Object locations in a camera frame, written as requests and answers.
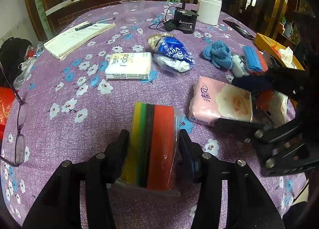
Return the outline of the multicolour sponge pack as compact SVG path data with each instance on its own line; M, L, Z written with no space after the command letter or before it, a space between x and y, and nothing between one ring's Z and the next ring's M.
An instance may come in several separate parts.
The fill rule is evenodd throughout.
M172 106L135 103L121 183L156 192L174 188L181 117Z

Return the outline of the black bag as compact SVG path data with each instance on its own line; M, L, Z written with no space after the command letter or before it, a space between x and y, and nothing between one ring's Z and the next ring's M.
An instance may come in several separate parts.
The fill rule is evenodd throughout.
M1 64L10 82L21 74L18 66L25 61L27 49L31 42L21 38L8 38L1 45Z

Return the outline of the white paper notebook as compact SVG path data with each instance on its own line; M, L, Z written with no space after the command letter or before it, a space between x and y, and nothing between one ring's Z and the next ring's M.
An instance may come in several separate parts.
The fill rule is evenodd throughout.
M115 23L97 23L85 29L76 31L76 27L61 32L44 44L44 48L56 59L63 61L75 49L91 40L92 38L114 28Z

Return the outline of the coloured cloth stack pack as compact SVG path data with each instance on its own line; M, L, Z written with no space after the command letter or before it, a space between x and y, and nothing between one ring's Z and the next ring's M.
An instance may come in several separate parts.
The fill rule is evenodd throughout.
M262 74L268 70L263 55L250 46L243 47L244 61L249 74Z

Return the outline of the clear plastic cup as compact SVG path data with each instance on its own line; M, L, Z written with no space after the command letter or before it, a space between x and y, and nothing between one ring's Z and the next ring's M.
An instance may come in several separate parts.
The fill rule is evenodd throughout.
M136 24L142 21L146 0L121 0L125 21L128 24Z

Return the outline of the white red printed bag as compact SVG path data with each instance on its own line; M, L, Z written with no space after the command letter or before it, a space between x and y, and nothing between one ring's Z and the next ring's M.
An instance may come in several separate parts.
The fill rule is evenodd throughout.
M276 127L287 121L288 97L275 90L263 91L256 100L256 107L263 110Z

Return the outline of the pink tissue pack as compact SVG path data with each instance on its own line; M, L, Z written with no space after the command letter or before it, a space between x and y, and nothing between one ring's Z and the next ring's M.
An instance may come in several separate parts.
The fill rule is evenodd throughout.
M213 126L219 118L251 122L251 93L242 88L201 76L194 86L188 119Z

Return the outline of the yellow cardboard box tray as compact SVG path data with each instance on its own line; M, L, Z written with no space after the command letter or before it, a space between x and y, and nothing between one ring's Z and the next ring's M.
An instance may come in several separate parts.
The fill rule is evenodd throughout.
M268 38L267 36L257 33L254 39L254 44L260 51L269 53L272 57L274 57L283 67L293 68L298 70L304 70L302 65L299 63L297 58L293 55L291 58L291 62L287 65L280 55L280 50L286 50L286 47L278 43L277 41Z

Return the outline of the purple floral tablecloth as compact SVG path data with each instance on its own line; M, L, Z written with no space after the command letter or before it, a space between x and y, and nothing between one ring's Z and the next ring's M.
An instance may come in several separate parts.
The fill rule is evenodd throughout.
M162 19L172 2L147 1L142 21L129 25L123 5L107 6L87 12L66 29L85 21L116 16L116 27L93 38L64 61L44 51L23 83L20 96L28 103L22 129L25 140L25 161L11 167L1 161L1 185L4 211L9 218L23 224L29 209L42 187L63 160L79 163L105 150L122 129L130 129L135 102L173 106L188 115L193 86L200 76L230 83L231 71L215 68L202 59L204 48L213 41L224 41L233 54L243 54L243 46L254 43L240 36L223 23L234 21L221 13L218 25L196 23L195 34L172 33L193 56L195 66L186 75L174 75L153 62L151 80L147 82L105 78L104 69L113 53L150 51L147 38L159 34L151 23ZM227 135L214 134L210 128L192 123L185 117L181 128L220 160L234 162L243 158L260 179L280 215L288 211L294 198L306 184L303 173L284 177L263 177L251 145L236 142ZM200 185L183 183L181 196L161 197L146 192L109 190L114 219L118 228L190 228L195 215Z

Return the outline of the eyeglasses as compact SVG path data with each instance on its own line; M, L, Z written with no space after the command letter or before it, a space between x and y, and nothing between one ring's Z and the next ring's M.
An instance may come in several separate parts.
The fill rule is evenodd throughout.
M15 157L14 157L14 160L9 160L1 156L1 160L9 164L10 166L18 167L24 162L24 157L25 157L25 138L24 138L24 135L21 134L21 130L23 129L25 125L25 121L27 119L29 105L27 102L24 102L21 99L20 95L18 94L18 91L14 88L13 83L9 81L2 65L1 65L1 71L10 89L14 93L15 99L19 103L18 114L17 114L17 135L16 135L16 141L15 141Z

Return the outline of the black smartphone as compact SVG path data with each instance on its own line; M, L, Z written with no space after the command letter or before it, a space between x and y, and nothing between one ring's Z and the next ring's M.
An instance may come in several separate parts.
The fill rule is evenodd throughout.
M255 37L252 36L248 31L240 27L238 24L228 21L228 20L223 20L224 23L226 23L229 27L231 27L233 30L238 32L242 37L248 39L248 40L254 40Z

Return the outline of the blue vinda tissue pack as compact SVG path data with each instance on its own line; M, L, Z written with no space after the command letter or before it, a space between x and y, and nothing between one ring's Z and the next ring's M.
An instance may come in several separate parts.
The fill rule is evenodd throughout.
M147 38L147 42L153 51L155 62L166 71L182 75L194 67L193 57L172 34L153 34Z

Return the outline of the blue knitted cloth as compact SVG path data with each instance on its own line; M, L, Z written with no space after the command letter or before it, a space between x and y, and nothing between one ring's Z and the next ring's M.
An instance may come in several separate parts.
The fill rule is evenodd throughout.
M233 60L230 48L221 40L217 40L211 45L208 45L203 50L202 56L218 69L225 68L230 70L232 68Z

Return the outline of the white plastic jar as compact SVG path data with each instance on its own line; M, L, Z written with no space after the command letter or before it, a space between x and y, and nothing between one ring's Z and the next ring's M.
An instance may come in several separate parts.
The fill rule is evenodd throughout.
M222 0L198 0L198 17L200 23L217 25L219 21Z

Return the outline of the red gift bag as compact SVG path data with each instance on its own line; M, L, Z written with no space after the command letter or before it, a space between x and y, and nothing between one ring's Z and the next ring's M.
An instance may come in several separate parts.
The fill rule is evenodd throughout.
M12 104L15 100L14 93L11 89L0 87L0 132L3 138L5 125L11 112Z

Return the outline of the black pen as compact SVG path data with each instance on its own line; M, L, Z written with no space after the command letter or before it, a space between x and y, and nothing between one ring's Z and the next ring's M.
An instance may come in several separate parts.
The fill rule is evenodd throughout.
M85 25L82 25L80 27L77 27L75 28L76 31L79 31L79 30L82 30L82 29L85 29L87 27L90 27L94 24L97 24L97 23L106 23L107 21L112 21L112 20L115 20L116 18L115 17L111 17L111 18L106 18L106 19L102 19L102 20L98 20L98 21L94 21L92 23L88 23L88 24L85 24Z

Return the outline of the white floral tissue pack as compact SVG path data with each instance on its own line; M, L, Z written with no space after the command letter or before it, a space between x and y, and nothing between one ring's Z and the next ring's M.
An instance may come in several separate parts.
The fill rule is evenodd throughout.
M243 57L240 55L232 55L232 73L236 78L248 76L247 67L243 61Z

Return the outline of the black cylindrical motor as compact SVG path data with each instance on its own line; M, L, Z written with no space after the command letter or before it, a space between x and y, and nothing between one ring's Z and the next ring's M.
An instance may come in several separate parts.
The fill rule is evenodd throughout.
M195 31L198 13L196 10L186 10L186 0L181 7L177 7L174 13L174 23L176 29L184 34L192 34Z

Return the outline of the black power adapter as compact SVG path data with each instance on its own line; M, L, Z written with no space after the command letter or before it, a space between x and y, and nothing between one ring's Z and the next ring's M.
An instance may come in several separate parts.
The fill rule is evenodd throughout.
M174 21L174 19L170 19L164 22L163 27L165 29L165 31L167 32L171 32L173 30L177 29L176 23Z

